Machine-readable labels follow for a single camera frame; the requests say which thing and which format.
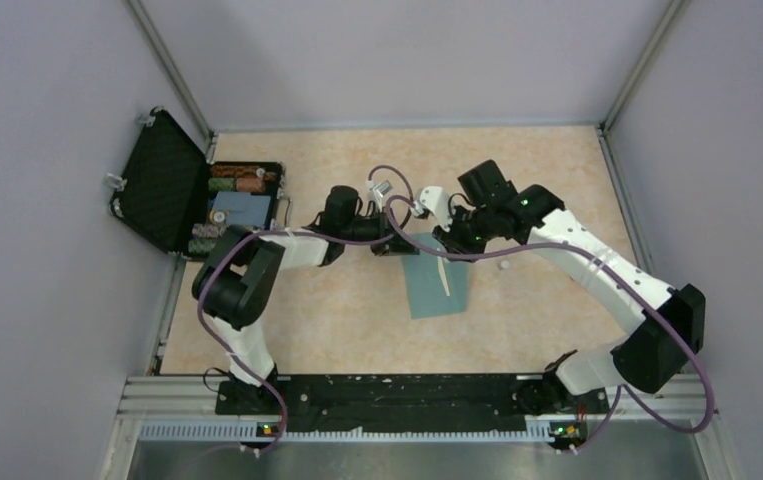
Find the beige letter paper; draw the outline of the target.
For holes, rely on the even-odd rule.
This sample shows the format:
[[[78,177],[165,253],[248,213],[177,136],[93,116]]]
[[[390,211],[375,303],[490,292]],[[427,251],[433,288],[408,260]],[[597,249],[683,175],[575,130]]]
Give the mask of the beige letter paper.
[[[442,257],[437,257],[437,270],[438,270],[438,277],[440,279],[441,285],[443,287],[443,291],[446,297],[451,296],[451,288],[449,284],[448,275],[446,272],[446,261]]]

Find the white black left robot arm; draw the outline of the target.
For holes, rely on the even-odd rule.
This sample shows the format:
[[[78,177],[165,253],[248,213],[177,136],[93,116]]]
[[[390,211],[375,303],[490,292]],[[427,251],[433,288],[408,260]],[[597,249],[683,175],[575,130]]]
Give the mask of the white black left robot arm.
[[[376,204],[367,214],[361,214],[361,206],[356,189],[334,186],[306,227],[276,233],[231,226],[217,240],[194,279],[192,294],[200,323],[229,359],[228,378],[218,390],[223,397],[218,413],[275,415],[283,410],[276,364],[263,332],[263,314],[281,271],[327,266],[348,245],[367,246],[379,257],[416,254]]]

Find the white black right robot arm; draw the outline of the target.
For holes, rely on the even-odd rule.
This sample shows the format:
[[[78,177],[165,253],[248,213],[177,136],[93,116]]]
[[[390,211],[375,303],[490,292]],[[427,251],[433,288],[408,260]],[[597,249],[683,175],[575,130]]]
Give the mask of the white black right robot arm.
[[[585,394],[626,385],[654,394],[703,346],[706,299],[695,286],[676,288],[607,246],[541,185],[517,189],[493,160],[459,176],[465,199],[424,187],[413,212],[431,215],[432,236],[456,258],[473,262],[489,241],[514,240],[566,273],[615,319],[624,335],[572,350],[547,365],[518,395],[525,412],[569,412]]]

